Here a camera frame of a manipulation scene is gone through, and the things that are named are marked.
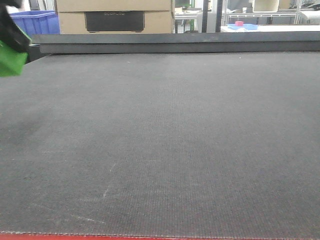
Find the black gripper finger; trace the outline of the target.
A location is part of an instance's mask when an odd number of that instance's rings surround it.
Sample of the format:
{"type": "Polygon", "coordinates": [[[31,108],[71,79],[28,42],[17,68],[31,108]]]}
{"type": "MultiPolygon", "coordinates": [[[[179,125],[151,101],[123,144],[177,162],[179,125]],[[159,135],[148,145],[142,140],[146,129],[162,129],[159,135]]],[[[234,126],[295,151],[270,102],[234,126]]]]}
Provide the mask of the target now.
{"type": "Polygon", "coordinates": [[[16,25],[7,6],[20,8],[22,0],[0,1],[0,40],[19,53],[27,53],[31,39],[16,25]]]}

